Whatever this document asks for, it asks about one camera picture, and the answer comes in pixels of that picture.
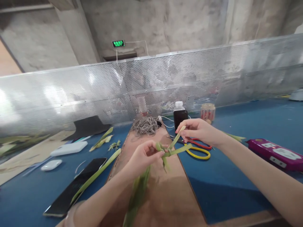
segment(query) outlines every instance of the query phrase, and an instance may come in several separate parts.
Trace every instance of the phone screen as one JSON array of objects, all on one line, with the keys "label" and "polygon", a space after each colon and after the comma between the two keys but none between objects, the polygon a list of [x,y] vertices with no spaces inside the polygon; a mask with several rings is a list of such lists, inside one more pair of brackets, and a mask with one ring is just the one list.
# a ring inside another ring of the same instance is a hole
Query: phone screen
[{"label": "phone screen", "polygon": [[175,122],[175,130],[177,130],[179,124],[188,119],[187,110],[176,110],[174,111],[174,122]]},{"label": "phone screen", "polygon": [[69,209],[75,204],[77,199],[71,204],[74,195],[81,188],[81,186],[92,176],[98,169],[103,166],[107,158],[93,159],[87,167],[70,183],[69,186],[59,195],[59,197],[50,205],[43,213],[45,216],[63,217],[67,214]]}]

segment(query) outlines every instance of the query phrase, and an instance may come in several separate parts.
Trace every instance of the metal partition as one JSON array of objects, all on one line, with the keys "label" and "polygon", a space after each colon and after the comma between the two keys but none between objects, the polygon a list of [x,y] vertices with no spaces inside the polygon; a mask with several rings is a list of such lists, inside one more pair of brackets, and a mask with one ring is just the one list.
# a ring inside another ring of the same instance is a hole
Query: metal partition
[{"label": "metal partition", "polygon": [[0,137],[74,129],[230,105],[303,86],[303,35],[83,65],[0,78]]}]

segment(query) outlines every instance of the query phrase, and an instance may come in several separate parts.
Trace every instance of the exit sign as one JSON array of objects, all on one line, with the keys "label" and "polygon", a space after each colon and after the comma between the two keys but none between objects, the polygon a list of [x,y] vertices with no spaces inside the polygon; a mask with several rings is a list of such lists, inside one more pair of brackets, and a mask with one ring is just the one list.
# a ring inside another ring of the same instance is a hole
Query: exit sign
[{"label": "exit sign", "polygon": [[122,47],[125,46],[124,40],[119,40],[119,41],[112,41],[113,47]]}]

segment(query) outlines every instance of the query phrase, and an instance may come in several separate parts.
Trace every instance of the person's left hand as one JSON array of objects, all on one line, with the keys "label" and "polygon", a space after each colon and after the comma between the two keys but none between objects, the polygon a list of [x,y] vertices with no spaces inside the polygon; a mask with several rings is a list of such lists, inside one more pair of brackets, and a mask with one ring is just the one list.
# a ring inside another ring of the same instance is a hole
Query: person's left hand
[{"label": "person's left hand", "polygon": [[156,162],[163,155],[163,151],[157,151],[155,141],[146,141],[137,147],[122,171],[127,175],[127,177],[135,179],[140,176],[149,165]]}]

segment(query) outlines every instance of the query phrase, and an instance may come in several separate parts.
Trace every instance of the concrete wall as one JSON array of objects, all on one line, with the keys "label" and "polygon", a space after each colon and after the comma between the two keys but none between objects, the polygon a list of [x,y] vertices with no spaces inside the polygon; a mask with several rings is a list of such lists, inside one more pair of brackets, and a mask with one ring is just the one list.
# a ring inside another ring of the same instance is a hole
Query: concrete wall
[{"label": "concrete wall", "polygon": [[[116,55],[111,42],[146,40],[149,55],[222,44],[228,0],[81,1],[100,56]],[[146,56],[145,42],[119,54]]]},{"label": "concrete wall", "polygon": [[0,18],[0,36],[25,72],[78,65],[55,9]]},{"label": "concrete wall", "polygon": [[[147,55],[145,42],[114,49],[114,40],[146,40],[149,55],[155,55],[292,34],[303,20],[299,0],[81,2],[100,57],[115,56],[116,50],[120,55]],[[0,18],[0,36],[25,72],[78,65],[54,9]]]}]

